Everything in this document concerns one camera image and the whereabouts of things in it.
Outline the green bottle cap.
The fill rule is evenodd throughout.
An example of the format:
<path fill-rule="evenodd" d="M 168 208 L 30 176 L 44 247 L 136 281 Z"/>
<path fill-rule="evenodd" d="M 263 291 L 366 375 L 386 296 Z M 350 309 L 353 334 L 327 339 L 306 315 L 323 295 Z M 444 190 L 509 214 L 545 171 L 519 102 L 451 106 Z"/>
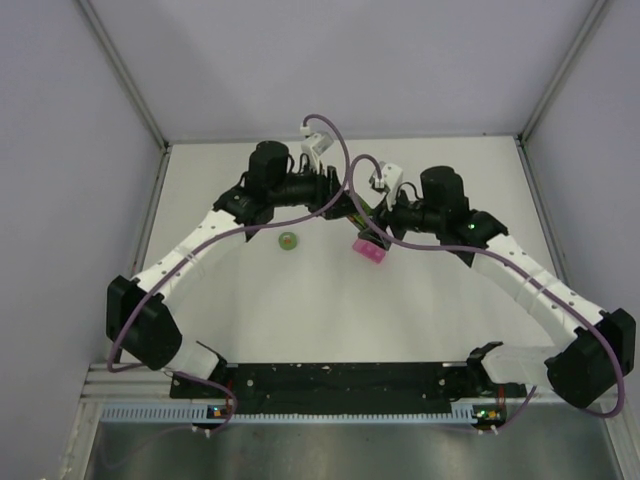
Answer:
<path fill-rule="evenodd" d="M 284 251 L 292 251 L 299 245 L 299 237 L 291 231 L 282 232 L 278 237 L 279 247 Z"/>

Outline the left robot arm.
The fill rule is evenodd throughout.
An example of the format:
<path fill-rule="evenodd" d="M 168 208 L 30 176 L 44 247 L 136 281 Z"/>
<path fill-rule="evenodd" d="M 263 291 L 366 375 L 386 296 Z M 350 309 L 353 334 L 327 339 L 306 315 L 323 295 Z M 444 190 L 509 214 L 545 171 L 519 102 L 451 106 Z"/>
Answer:
<path fill-rule="evenodd" d="M 259 231 L 276 227 L 276 209 L 303 206 L 308 219 L 347 216 L 344 183 L 335 167 L 319 159 L 324 148 L 304 144 L 301 150 L 303 166 L 293 171 L 285 144 L 258 143 L 238 182 L 220 195 L 186 238 L 134 277 L 118 276 L 109 284 L 110 371 L 120 371 L 115 358 L 125 351 L 137 366 L 192 377 L 194 387 L 205 396 L 224 390 L 227 374 L 222 356 L 182 332 L 178 308 L 218 262 Z"/>

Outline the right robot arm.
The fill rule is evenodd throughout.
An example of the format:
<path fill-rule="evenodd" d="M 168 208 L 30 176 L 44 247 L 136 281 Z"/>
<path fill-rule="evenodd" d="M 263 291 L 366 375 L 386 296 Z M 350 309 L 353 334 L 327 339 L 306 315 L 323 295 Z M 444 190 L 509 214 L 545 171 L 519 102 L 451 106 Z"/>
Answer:
<path fill-rule="evenodd" d="M 501 288 L 552 341 L 537 347 L 496 341 L 473 350 L 469 388 L 487 396 L 506 383 L 541 386 L 580 409 L 612 387 L 623 388 L 634 368 L 635 319 L 577 294 L 527 254 L 494 216 L 470 208 L 453 168 L 428 168 L 420 182 L 422 195 L 411 201 L 401 189 L 400 167 L 375 168 L 370 185 L 384 196 L 372 213 L 375 232 L 398 245 L 408 232 L 434 235 L 441 248 Z"/>

